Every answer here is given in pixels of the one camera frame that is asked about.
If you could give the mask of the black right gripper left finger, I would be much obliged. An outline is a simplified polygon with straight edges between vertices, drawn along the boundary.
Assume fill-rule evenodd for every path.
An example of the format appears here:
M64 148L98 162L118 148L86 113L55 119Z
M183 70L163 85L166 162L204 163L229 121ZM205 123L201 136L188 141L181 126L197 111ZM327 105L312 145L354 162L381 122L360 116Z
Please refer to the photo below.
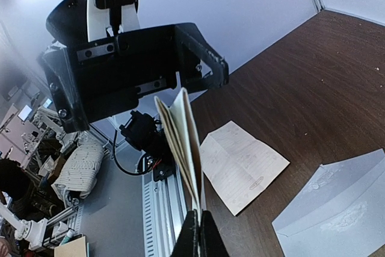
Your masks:
M196 210L188 211L171 257L199 256L199 218Z

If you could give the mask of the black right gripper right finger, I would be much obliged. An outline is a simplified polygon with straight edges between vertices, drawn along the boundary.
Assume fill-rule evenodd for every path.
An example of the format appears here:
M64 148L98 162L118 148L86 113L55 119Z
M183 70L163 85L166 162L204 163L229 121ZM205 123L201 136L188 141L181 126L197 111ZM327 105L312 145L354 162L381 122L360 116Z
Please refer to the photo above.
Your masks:
M200 256L229 257L210 211L203 211L200 221Z

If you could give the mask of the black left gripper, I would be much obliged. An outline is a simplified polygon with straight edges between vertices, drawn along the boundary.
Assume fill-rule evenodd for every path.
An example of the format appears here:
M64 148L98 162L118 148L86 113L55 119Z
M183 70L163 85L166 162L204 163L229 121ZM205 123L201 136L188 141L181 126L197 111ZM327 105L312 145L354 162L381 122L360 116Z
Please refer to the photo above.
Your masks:
M138 106L145 95L176 88L188 93L229 83L229 65L194 23L156 26L109 37L112 51L85 56L90 45L47 48L40 57L59 120L66 133Z

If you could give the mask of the beige ornate letter sheet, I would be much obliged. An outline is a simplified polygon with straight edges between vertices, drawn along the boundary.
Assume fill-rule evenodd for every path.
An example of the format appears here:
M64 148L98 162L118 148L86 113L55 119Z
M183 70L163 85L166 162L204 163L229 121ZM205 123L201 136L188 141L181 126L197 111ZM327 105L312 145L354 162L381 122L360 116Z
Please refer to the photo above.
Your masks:
M171 154L192 198L192 208L201 213L204 185L200 143L187 89L182 87L169 107L157 96L154 100Z

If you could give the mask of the grey envelope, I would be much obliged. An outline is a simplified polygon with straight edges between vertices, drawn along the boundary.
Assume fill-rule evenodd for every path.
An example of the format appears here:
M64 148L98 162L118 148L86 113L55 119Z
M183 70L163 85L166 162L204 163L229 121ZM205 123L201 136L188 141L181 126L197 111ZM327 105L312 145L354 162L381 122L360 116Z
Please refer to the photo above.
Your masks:
M384 245L384 150L321 165L272 222L285 256L369 256Z

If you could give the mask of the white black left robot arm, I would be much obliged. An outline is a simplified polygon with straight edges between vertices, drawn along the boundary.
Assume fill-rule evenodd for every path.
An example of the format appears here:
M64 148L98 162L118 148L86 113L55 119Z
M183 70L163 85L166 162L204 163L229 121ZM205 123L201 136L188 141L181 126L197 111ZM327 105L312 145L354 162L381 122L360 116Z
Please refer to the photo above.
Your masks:
M196 124L188 95L229 82L229 67L193 23L87 40L87 0L63 0L46 20L59 48L40 56L66 132L125 111L126 141L153 159L175 161L195 202L202 195Z

